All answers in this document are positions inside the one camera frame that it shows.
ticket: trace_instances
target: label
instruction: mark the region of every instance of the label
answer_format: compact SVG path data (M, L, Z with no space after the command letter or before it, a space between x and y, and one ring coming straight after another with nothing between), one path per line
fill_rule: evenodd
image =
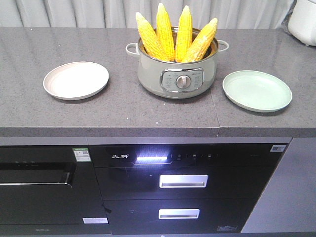
M83 217L83 222L85 224L108 224L108 219L106 217Z
M218 226L217 231L236 231L238 226Z
M77 162L91 161L88 148L73 148Z
M35 229L37 232L48 232L50 229Z
M273 145L270 152L284 152L286 145Z

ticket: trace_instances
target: yellow corn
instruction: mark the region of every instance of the yellow corn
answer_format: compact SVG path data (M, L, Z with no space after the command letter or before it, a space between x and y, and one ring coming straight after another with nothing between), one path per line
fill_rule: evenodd
M212 43L216 31L217 18L213 18L197 35L181 62L189 63L201 60Z
M188 6L183 8L179 19L179 29L176 40L176 62L181 62L192 44L192 15Z
M136 22L138 32L146 52L153 58L159 59L161 61L169 61L153 27L139 12L136 13Z
M175 51L169 14L164 5L159 3L157 12L157 37L167 54L169 61L174 61Z

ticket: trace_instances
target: pot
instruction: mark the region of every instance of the pot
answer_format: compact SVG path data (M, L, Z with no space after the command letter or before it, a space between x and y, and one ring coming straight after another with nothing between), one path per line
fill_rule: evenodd
M174 41L178 27L172 27ZM193 29L193 39L200 30ZM128 55L139 59L137 77L151 93L171 99L190 98L208 90L214 82L218 52L229 48L227 42L213 39L202 60L191 63L164 62L149 56L142 40L130 43L125 50Z

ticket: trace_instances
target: green plate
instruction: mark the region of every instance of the green plate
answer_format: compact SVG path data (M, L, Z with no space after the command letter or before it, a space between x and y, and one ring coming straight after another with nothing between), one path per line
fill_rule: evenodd
M226 96L236 105L255 112L274 112L292 100L291 89L280 79L259 71L237 71L223 81Z

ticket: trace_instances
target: pot handle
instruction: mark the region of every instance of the pot handle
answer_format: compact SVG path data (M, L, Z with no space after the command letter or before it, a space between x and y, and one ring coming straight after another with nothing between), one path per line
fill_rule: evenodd
M135 52L130 51L130 48L135 48ZM125 51L128 55L135 57L135 58L139 58L139 50L138 50L138 46L137 43L129 43L126 47L125 47Z
M219 49L218 52L223 52L223 51L225 51L225 50L227 50L229 48L229 44L226 41L218 39L217 42L218 42L218 44L221 44L221 45L225 46L225 48Z

